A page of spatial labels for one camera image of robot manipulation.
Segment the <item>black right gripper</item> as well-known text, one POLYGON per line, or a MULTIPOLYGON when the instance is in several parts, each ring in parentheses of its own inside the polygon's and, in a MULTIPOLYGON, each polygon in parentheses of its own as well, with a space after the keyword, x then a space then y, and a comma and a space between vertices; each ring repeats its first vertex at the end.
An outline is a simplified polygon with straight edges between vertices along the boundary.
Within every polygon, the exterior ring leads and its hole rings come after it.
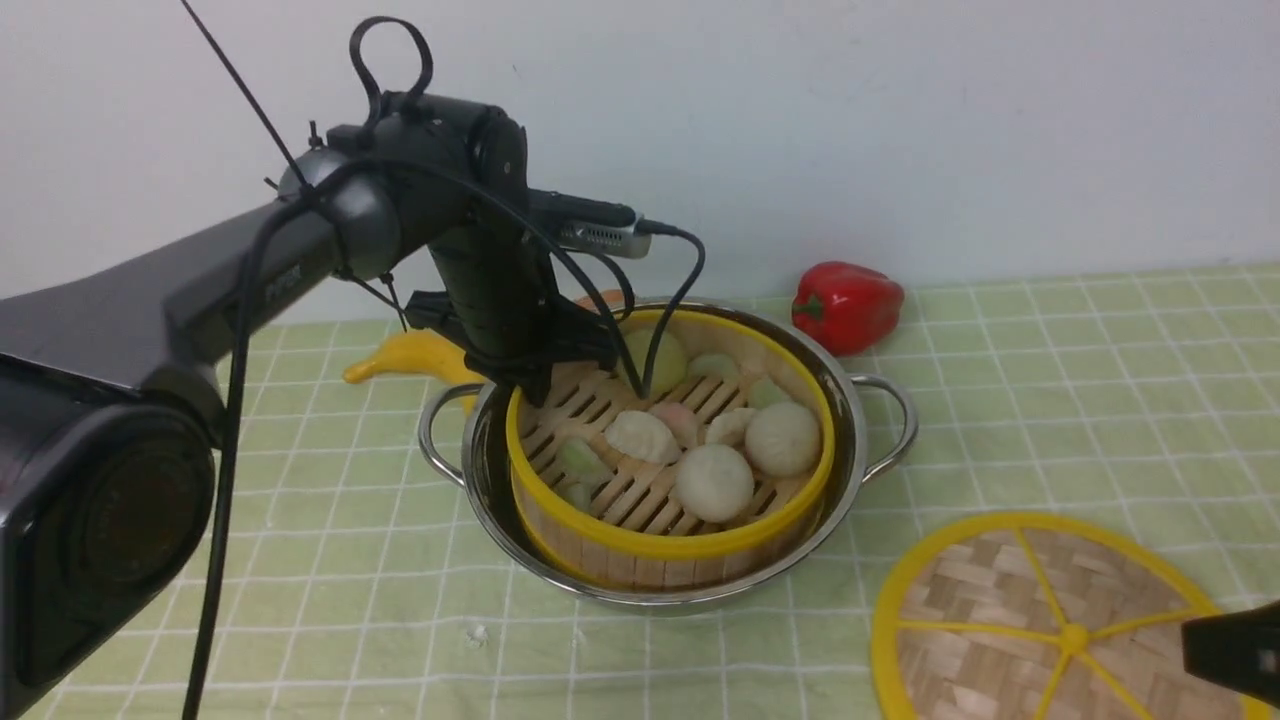
POLYGON ((1185 671, 1279 706, 1279 602, 1181 624, 1185 671))

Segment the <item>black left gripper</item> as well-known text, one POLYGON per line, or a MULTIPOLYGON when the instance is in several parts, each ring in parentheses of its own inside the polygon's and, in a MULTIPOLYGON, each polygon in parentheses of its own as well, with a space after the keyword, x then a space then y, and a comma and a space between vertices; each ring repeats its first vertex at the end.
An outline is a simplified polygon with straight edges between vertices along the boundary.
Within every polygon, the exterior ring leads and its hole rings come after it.
POLYGON ((618 350, 596 313, 559 292, 549 252, 525 234, 508 222, 447 231, 426 246, 444 288, 412 292, 404 315, 462 348, 468 369, 541 406, 558 365, 613 370, 618 350))

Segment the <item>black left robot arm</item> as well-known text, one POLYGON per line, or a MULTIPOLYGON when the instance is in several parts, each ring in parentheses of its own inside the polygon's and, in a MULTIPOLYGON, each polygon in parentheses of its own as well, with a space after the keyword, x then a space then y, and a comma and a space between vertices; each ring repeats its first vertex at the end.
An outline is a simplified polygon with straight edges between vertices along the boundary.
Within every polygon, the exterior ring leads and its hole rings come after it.
POLYGON ((468 368, 541 401, 557 363, 612 366, 611 314, 561 296, 524 128, 493 105, 379 92, 266 205, 3 301, 3 716, 119 632, 212 528, 215 618, 250 337, 321 281, 428 249, 415 293, 468 368))

